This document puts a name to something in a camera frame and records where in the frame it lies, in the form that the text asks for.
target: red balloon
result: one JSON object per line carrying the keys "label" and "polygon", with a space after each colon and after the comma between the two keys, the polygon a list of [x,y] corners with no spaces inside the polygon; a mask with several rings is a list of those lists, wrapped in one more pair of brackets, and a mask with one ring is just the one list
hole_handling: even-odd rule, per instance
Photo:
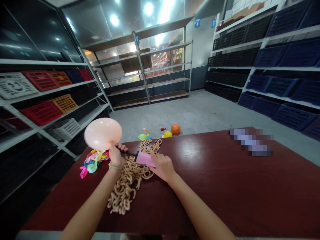
{"label": "red balloon", "polygon": [[171,126],[171,132],[173,134],[178,134],[180,132],[180,126],[178,124],[173,124]]}

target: shelving unit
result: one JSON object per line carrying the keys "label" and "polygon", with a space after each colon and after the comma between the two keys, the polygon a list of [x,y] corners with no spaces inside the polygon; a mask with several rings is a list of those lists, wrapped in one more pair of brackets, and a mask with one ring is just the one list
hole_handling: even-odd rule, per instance
{"label": "shelving unit", "polygon": [[[176,21],[169,21],[166,22],[164,24],[158,24],[156,26],[153,27],[149,27],[149,28],[145,28],[145,29],[141,29],[141,30],[137,30],[137,31],[133,31],[132,34],[126,34],[123,36],[119,36],[113,39],[106,39],[100,42],[97,42],[95,44],[90,44],[87,46],[83,46],[83,49],[89,50],[89,51],[93,51],[98,64],[94,65],[94,68],[101,68],[102,72],[104,74],[104,77],[107,80],[107,83],[113,82],[113,81],[117,81],[117,80],[121,80],[121,79],[125,79],[127,77],[130,76],[137,76],[139,75],[140,77],[142,77],[141,80],[143,80],[143,85],[141,86],[137,86],[137,87],[130,87],[130,88],[126,88],[126,89],[121,89],[121,90],[116,90],[113,91],[111,93],[108,94],[108,97],[111,96],[115,96],[115,95],[120,95],[120,94],[126,94],[129,92],[134,92],[134,91],[140,91],[140,90],[145,90],[146,91],[146,96],[147,97],[138,97],[137,99],[134,100],[130,100],[130,101],[123,101],[123,102],[118,102],[113,108],[114,109],[118,109],[118,108],[123,108],[123,107],[129,107],[129,106],[136,106],[136,105],[141,105],[141,104],[145,104],[145,103],[151,103],[151,102],[155,102],[155,101],[160,101],[160,100],[166,100],[166,99],[171,99],[171,98],[176,98],[176,97],[183,97],[183,96],[188,96],[189,92],[190,92],[190,88],[191,88],[191,73],[192,73],[192,62],[186,62],[185,61],[185,52],[186,52],[186,46],[193,44],[193,38],[192,41],[186,42],[186,25],[192,20],[194,19],[194,15],[192,16],[187,16],[184,17],[182,19],[176,20]],[[140,50],[139,47],[139,42],[142,39],[145,38],[149,38],[161,33],[165,33],[165,32],[169,32],[169,31],[173,31],[179,28],[184,28],[184,37],[183,37],[183,43],[180,44],[176,44],[173,46],[168,46],[168,47],[163,47],[163,48],[159,48],[156,50],[152,50],[152,51],[148,51],[148,52],[142,52]],[[105,50],[107,48],[111,48],[111,47],[116,47],[122,44],[126,44],[126,43],[131,43],[134,42],[135,46],[136,46],[136,51],[137,54],[133,55],[133,56],[128,56],[125,58],[120,58],[120,59],[110,59],[107,62],[101,63],[100,59],[98,59],[96,52],[97,51],[101,51],[101,50]],[[143,57],[146,56],[151,56],[154,54],[159,54],[159,53],[163,53],[163,52],[168,52],[174,49],[178,49],[178,48],[184,48],[184,63],[179,63],[176,65],[171,65],[171,66],[166,66],[166,67],[162,67],[162,68],[158,68],[158,69],[153,69],[153,70],[148,70],[146,71],[144,66],[143,66]],[[127,76],[123,76],[123,77],[118,77],[118,78],[114,78],[114,79],[107,79],[106,73],[104,71],[104,67],[107,66],[111,66],[111,65],[115,65],[115,64],[119,64],[123,61],[126,61],[128,59],[136,59],[139,61],[139,65],[140,65],[140,69],[137,69],[136,71],[138,71],[138,73],[135,74],[130,74]],[[186,64],[190,64],[190,78],[186,77],[186,73],[185,73],[185,65]],[[178,67],[178,66],[183,66],[183,77],[181,78],[174,78],[171,80],[166,80],[163,82],[157,82],[157,83],[149,83],[147,81],[147,77],[146,74],[148,73],[152,73],[152,72],[156,72],[156,71],[160,71],[160,70],[165,70],[165,69],[173,69],[174,67]],[[155,95],[155,96],[151,96],[149,89],[151,88],[155,88],[155,87],[159,87],[159,86],[165,86],[168,84],[174,84],[174,83],[179,83],[179,82],[184,82],[183,84],[183,88],[185,88],[185,81],[189,81],[189,91],[185,91],[180,90],[180,91],[175,91],[175,92],[171,92],[171,93],[165,93],[165,94],[160,94],[160,95]]]}

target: brown table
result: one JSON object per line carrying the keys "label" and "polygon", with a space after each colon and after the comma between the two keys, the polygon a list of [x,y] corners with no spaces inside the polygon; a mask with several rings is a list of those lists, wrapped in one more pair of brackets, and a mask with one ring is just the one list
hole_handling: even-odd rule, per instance
{"label": "brown table", "polygon": [[[134,152],[139,142],[126,143]],[[163,139],[160,153],[238,236],[320,238],[320,167],[274,141],[274,156],[252,157],[228,131]],[[87,149],[46,198],[24,230],[61,231],[98,185],[108,164],[80,178]],[[124,216],[106,209],[98,232],[194,235],[170,187],[143,180]]]}

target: blue sign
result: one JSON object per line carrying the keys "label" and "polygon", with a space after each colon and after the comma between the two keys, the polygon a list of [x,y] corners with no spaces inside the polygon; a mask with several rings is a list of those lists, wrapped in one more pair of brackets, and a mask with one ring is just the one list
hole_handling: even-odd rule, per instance
{"label": "blue sign", "polygon": [[201,18],[196,18],[195,26],[194,27],[200,27],[200,19]]}
{"label": "blue sign", "polygon": [[211,28],[214,28],[216,26],[217,19],[212,20]]}

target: blue plastic crate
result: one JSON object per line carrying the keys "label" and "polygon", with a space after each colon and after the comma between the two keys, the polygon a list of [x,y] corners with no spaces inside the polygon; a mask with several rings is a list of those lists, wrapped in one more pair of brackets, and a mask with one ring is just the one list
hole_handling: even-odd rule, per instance
{"label": "blue plastic crate", "polygon": [[288,45],[263,48],[258,51],[255,67],[276,67],[286,52]]}
{"label": "blue plastic crate", "polygon": [[275,98],[260,97],[258,98],[253,110],[272,118],[283,103],[285,102]]}
{"label": "blue plastic crate", "polygon": [[238,105],[249,108],[249,109],[253,109],[258,98],[259,98],[258,95],[252,94],[250,92],[244,92],[241,94],[239,98]]}
{"label": "blue plastic crate", "polygon": [[302,133],[320,142],[320,117],[314,120]]}
{"label": "blue plastic crate", "polygon": [[73,84],[84,82],[84,79],[81,76],[78,69],[68,69],[68,70],[65,70],[65,72]]}
{"label": "blue plastic crate", "polygon": [[265,93],[272,93],[280,97],[289,97],[299,83],[299,79],[272,77],[265,89]]}
{"label": "blue plastic crate", "polygon": [[279,67],[312,67],[320,58],[320,39],[290,43]]}
{"label": "blue plastic crate", "polygon": [[302,80],[292,99],[320,106],[320,81]]}
{"label": "blue plastic crate", "polygon": [[297,29],[307,11],[310,1],[302,1],[287,7],[273,15],[267,31],[267,37],[275,36]]}
{"label": "blue plastic crate", "polygon": [[270,76],[251,75],[246,88],[264,92],[270,82]]}
{"label": "blue plastic crate", "polygon": [[304,130],[316,117],[320,110],[304,107],[294,103],[283,104],[272,120],[297,131]]}

